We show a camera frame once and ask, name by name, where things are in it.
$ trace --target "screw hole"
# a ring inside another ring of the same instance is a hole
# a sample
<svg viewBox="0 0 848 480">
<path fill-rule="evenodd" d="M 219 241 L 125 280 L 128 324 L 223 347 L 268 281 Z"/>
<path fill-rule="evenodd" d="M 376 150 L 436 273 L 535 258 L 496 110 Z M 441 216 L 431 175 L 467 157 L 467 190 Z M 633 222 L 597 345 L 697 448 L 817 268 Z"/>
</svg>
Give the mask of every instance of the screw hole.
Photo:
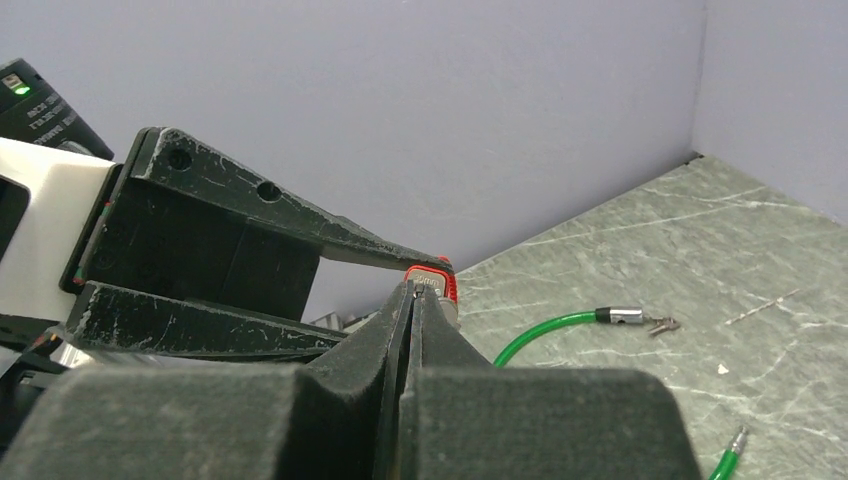
<svg viewBox="0 0 848 480">
<path fill-rule="evenodd" d="M 138 278 L 140 278 L 141 280 L 150 280 L 151 278 L 155 277 L 156 274 L 156 265 L 151 262 L 145 262 L 139 265 L 138 269 L 136 270 L 136 275 L 138 275 Z"/>
<path fill-rule="evenodd" d="M 113 241 L 117 243 L 122 243 L 126 240 L 127 237 L 127 228 L 123 223 L 114 221 L 110 222 L 104 231 L 106 235 L 109 235 L 113 239 Z"/>
<path fill-rule="evenodd" d="M 154 292 L 159 293 L 160 295 L 168 295 L 168 294 L 173 295 L 174 294 L 174 292 L 172 292 L 173 288 L 174 288 L 174 281 L 171 280 L 170 278 L 165 278 L 165 277 L 160 277 L 159 280 L 156 281 L 156 283 L 154 284 L 154 287 L 153 287 Z"/>
<path fill-rule="evenodd" d="M 280 190 L 280 187 L 274 185 L 271 182 L 262 182 L 256 187 L 256 193 L 259 195 L 259 198 L 266 202 L 276 202 L 283 196 L 283 192 Z"/>
<path fill-rule="evenodd" d="M 98 250 L 94 257 L 94 268 L 97 270 L 109 270 L 115 265 L 117 258 L 112 252 L 106 250 Z"/>
<path fill-rule="evenodd" d="M 191 155 L 185 150 L 171 150 L 168 154 L 168 165 L 180 172 L 188 170 L 191 167 Z"/>
</svg>

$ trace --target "metal fitting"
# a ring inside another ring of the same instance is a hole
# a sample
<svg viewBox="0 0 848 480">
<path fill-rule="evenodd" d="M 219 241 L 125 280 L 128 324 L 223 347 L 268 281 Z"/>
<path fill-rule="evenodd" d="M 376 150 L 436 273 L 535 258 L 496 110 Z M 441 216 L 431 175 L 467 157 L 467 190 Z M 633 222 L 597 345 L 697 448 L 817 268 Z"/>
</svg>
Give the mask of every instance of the metal fitting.
<svg viewBox="0 0 848 480">
<path fill-rule="evenodd" d="M 736 455 L 742 455 L 745 451 L 745 445 L 748 444 L 748 428 L 745 426 L 739 427 L 739 433 L 733 437 L 733 440 L 727 445 L 727 449 Z"/>
<path fill-rule="evenodd" d="M 595 316 L 601 323 L 627 323 L 641 325 L 645 323 L 642 307 L 605 307 L 595 310 Z"/>
</svg>

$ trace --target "green wire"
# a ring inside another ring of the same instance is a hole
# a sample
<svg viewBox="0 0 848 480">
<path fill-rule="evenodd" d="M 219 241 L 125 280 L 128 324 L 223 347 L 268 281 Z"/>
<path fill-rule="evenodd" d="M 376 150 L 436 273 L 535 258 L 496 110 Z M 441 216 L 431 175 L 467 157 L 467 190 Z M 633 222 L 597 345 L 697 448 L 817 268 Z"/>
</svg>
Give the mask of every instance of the green wire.
<svg viewBox="0 0 848 480">
<path fill-rule="evenodd" d="M 509 360 L 518 353 L 519 350 L 527 346 L 528 343 L 533 340 L 541 337 L 542 335 L 551 332 L 553 330 L 560 329 L 562 327 L 568 327 L 571 325 L 579 325 L 581 323 L 593 323 L 597 321 L 597 317 L 595 316 L 595 312 L 578 312 L 571 313 L 568 315 L 564 315 L 562 317 L 552 318 L 548 321 L 542 322 L 535 327 L 527 330 L 526 332 L 519 335 L 515 340 L 511 341 L 509 345 L 507 345 L 503 351 L 501 351 L 500 355 L 495 359 L 494 364 L 496 367 L 503 367 L 509 362 Z"/>
<path fill-rule="evenodd" d="M 736 463 L 739 462 L 739 455 L 731 450 L 725 450 L 721 460 L 710 475 L 709 480 L 728 480 L 733 475 L 733 470 L 736 469 Z"/>
<path fill-rule="evenodd" d="M 581 323 L 593 323 L 597 320 L 598 318 L 595 312 L 578 312 L 542 322 L 509 342 L 509 345 L 504 347 L 493 363 L 496 367 L 504 367 L 519 350 L 542 335 L 563 327 L 579 325 Z M 733 471 L 736 469 L 737 463 L 739 463 L 739 454 L 731 449 L 725 450 L 721 461 L 718 462 L 709 480 L 729 480 L 733 476 Z"/>
</svg>

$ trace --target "metal key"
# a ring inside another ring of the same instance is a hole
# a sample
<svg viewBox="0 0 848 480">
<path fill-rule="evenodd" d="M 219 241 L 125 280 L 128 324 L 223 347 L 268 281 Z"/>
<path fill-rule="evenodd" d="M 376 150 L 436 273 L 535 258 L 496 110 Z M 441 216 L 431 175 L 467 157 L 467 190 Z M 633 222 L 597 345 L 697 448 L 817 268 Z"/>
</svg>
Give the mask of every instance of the metal key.
<svg viewBox="0 0 848 480">
<path fill-rule="evenodd" d="M 648 335 L 656 337 L 663 332 L 670 332 L 680 328 L 680 322 L 672 317 L 663 317 L 656 319 L 657 326 L 648 330 Z"/>
</svg>

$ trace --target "black device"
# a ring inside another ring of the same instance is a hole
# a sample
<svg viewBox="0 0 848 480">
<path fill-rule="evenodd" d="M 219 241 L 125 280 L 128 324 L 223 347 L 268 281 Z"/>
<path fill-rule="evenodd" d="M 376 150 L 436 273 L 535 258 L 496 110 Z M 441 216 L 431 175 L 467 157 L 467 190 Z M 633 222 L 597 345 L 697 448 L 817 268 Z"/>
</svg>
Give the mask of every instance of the black device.
<svg viewBox="0 0 848 480">
<path fill-rule="evenodd" d="M 0 137 L 112 160 L 114 154 L 24 59 L 0 66 Z"/>
<path fill-rule="evenodd" d="M 0 340 L 23 352 L 0 379 L 4 480 L 700 476 L 659 380 L 495 368 L 430 286 L 401 282 L 350 335 L 300 323 L 320 257 L 452 267 L 186 132 L 143 129 L 96 197 L 57 272 L 76 295 L 67 321 L 0 312 Z M 54 335 L 222 363 L 65 371 L 35 348 Z"/>
</svg>

